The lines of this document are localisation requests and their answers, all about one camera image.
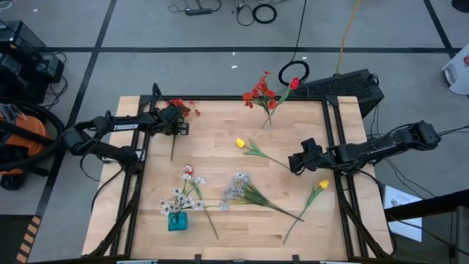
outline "small blue vase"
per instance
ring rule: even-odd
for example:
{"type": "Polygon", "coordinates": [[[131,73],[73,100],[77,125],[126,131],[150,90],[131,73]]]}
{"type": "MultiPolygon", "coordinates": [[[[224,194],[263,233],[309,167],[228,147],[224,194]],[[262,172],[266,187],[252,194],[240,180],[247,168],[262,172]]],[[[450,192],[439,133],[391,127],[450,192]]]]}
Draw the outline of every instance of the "small blue vase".
{"type": "Polygon", "coordinates": [[[188,214],[180,212],[176,217],[175,213],[170,213],[168,216],[168,230],[169,231],[182,231],[188,228],[188,214]]]}

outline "orange vacuum cleaner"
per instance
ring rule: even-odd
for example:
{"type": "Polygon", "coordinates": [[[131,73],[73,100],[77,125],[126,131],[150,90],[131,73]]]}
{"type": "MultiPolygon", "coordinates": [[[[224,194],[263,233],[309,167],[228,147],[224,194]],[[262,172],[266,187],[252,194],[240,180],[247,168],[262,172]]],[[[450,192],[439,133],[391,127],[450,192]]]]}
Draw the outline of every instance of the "orange vacuum cleaner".
{"type": "Polygon", "coordinates": [[[0,103],[0,185],[2,188],[18,189],[24,181],[26,172],[40,176],[47,176],[49,173],[35,163],[45,158],[43,154],[50,154],[46,150],[55,141],[51,139],[43,122],[37,117],[24,114],[12,104],[0,103]]]}

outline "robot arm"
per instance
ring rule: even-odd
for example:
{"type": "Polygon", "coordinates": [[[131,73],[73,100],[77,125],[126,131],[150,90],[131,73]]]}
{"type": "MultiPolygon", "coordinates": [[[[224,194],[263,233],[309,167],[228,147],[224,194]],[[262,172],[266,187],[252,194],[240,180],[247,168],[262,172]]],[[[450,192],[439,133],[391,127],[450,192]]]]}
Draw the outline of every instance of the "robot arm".
{"type": "Polygon", "coordinates": [[[72,155],[95,154],[101,158],[112,158],[119,162],[126,172],[135,174],[139,170],[139,157],[130,146],[115,147],[100,140],[107,133],[117,131],[142,131],[154,136],[188,135],[189,124],[184,122],[182,114],[188,109],[169,105],[165,109],[156,109],[140,113],[135,117],[113,117],[106,112],[104,117],[96,117],[88,122],[81,122],[64,131],[63,138],[72,155]],[[84,130],[95,131],[93,136],[84,130]]]}
{"type": "Polygon", "coordinates": [[[363,168],[369,162],[379,162],[383,158],[403,153],[407,150],[433,150],[441,138],[433,125],[420,121],[401,125],[386,135],[361,144],[340,144],[329,147],[322,153],[321,146],[313,138],[301,142],[302,153],[288,157],[290,171],[296,175],[306,168],[332,169],[350,172],[363,168]]]}

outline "yellow flower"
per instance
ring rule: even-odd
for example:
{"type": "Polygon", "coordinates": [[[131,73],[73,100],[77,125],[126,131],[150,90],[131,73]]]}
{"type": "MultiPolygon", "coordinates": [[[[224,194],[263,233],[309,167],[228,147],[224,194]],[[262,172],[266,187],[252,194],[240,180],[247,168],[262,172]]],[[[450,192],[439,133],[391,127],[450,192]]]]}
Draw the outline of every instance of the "yellow flower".
{"type": "Polygon", "coordinates": [[[329,180],[321,180],[320,181],[320,188],[326,189],[329,187],[329,180]]]}
{"type": "Polygon", "coordinates": [[[244,146],[246,146],[246,142],[244,142],[244,140],[242,140],[242,139],[236,139],[236,145],[239,148],[244,148],[244,146]]]}

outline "wooden table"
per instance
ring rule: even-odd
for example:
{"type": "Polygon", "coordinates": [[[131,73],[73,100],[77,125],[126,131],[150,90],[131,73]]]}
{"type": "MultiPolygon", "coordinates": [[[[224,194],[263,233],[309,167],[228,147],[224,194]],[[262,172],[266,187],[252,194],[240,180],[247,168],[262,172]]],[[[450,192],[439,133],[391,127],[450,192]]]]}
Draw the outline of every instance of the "wooden table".
{"type": "MultiPolygon", "coordinates": [[[[117,116],[134,115],[139,97],[121,97],[117,116]]],[[[260,107],[249,109],[242,101],[196,101],[189,136],[178,136],[174,160],[170,161],[172,136],[150,139],[141,193],[139,214],[133,238],[132,258],[204,260],[346,260],[344,236],[333,173],[327,169],[305,171],[300,177],[265,158],[243,155],[235,139],[253,139],[271,157],[288,164],[287,156],[303,151],[300,142],[314,137],[323,149],[328,146],[322,104],[313,101],[287,101],[279,106],[272,128],[261,130],[266,116],[260,107]],[[188,211],[188,230],[168,231],[168,217],[160,213],[160,199],[171,196],[171,188],[182,187],[182,166],[193,166],[195,176],[204,177],[202,195],[206,205],[218,205],[223,190],[235,172],[246,172],[254,185],[273,203],[298,215],[312,186],[329,179],[322,192],[298,222],[285,245],[283,238],[294,219],[256,205],[232,205],[229,211],[208,208],[218,231],[217,240],[203,210],[188,211]]],[[[356,98],[339,98],[339,108],[347,142],[364,142],[366,135],[356,98]]],[[[336,134],[333,109],[329,108],[336,134]]],[[[130,145],[132,132],[113,133],[110,143],[130,145]]],[[[101,175],[105,182],[117,164],[106,164],[101,175]]],[[[364,168],[374,174],[372,166],[364,168]]],[[[116,220],[123,176],[106,186],[96,200],[84,243],[83,253],[92,251],[116,220]]],[[[355,176],[355,187],[363,223],[385,251],[392,251],[383,205],[376,183],[364,175],[355,176]]],[[[356,231],[350,221],[355,255],[359,256],[356,231]]],[[[119,252],[123,252],[127,227],[122,228],[119,252]]]]}

